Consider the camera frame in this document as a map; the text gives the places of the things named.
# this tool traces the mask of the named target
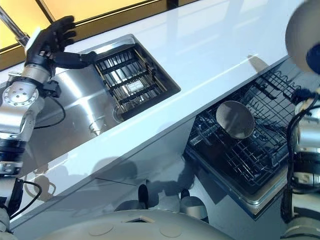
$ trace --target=dish rack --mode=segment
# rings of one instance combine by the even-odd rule
[[[96,62],[96,68],[117,104],[117,117],[122,120],[179,92],[141,47],[133,46],[105,56]]]
[[[214,147],[212,161],[224,161],[249,186],[262,186],[286,163],[286,129],[295,106],[291,95],[295,85],[280,71],[268,71],[200,113],[193,125],[189,144]],[[253,114],[255,129],[245,139],[231,138],[218,124],[216,112],[225,101],[238,101]]]

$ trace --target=metal faucet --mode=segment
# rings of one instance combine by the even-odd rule
[[[13,34],[15,35],[15,40],[17,40],[17,42],[21,44],[22,47],[26,46],[29,40],[29,36],[21,31],[21,29],[14,23],[14,21],[8,16],[8,14],[1,6],[0,19],[11,30],[11,32],[13,32]]]

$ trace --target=kitchen counter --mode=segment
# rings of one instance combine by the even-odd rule
[[[54,195],[145,146],[150,139],[161,137],[243,86],[257,74],[250,58],[258,57],[271,66],[286,57],[286,26],[301,2],[200,0],[68,46],[67,52],[80,52],[133,34],[181,91],[51,161],[42,175],[56,186]],[[8,78],[8,72],[21,68],[19,64],[0,72],[0,81]],[[31,172],[25,179],[33,181],[35,174]],[[21,206],[31,199],[24,194]],[[43,201],[37,200],[23,214],[41,204]]]

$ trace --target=metal grate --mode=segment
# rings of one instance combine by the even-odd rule
[[[133,47],[100,59],[96,66],[122,114],[167,92],[156,71]]]
[[[295,106],[290,97],[300,88],[280,71],[268,71],[221,102],[200,113],[193,125],[189,143],[200,141],[217,147],[219,161],[226,161],[250,186],[262,186],[280,168],[288,154],[286,128]],[[238,101],[251,111],[255,130],[246,139],[233,139],[217,123],[216,111],[225,101]]]

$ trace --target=dishwasher rack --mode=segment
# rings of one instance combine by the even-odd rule
[[[214,152],[219,152],[214,161],[227,162],[235,178],[242,178],[250,186],[262,186],[286,162],[286,129],[295,109],[291,95],[298,88],[301,87],[280,71],[262,74],[200,113],[189,144],[212,146]],[[231,138],[216,120],[219,105],[231,100],[244,104],[254,116],[255,129],[248,138]]]

